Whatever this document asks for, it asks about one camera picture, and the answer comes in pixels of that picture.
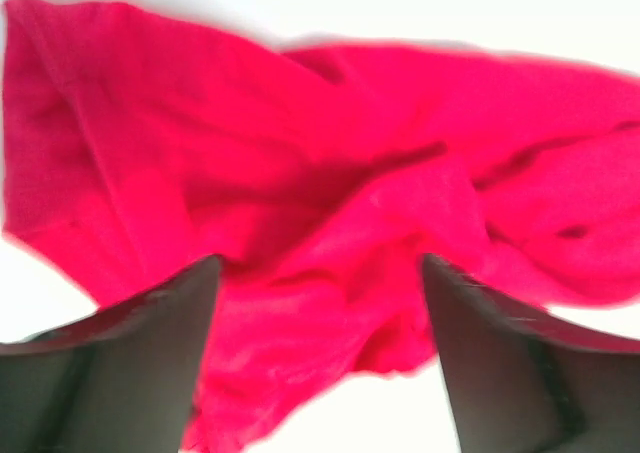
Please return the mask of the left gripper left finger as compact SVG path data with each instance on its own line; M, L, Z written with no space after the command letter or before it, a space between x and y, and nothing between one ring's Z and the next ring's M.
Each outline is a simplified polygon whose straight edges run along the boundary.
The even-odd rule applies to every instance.
M178 451L219 275L209 256L92 316L2 344L2 451Z

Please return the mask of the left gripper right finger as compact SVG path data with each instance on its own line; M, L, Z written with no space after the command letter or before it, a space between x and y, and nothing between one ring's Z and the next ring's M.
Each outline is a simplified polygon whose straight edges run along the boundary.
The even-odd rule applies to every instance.
M435 255L422 275L461 451L638 452L638 341L554 317Z

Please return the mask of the red t shirt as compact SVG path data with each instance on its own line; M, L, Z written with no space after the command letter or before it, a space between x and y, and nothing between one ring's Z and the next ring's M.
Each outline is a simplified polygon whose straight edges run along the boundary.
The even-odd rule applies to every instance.
M239 452L348 373L431 358L426 253L535 306L639 293L635 76L5 11L5 232L102 307L222 259L185 449Z

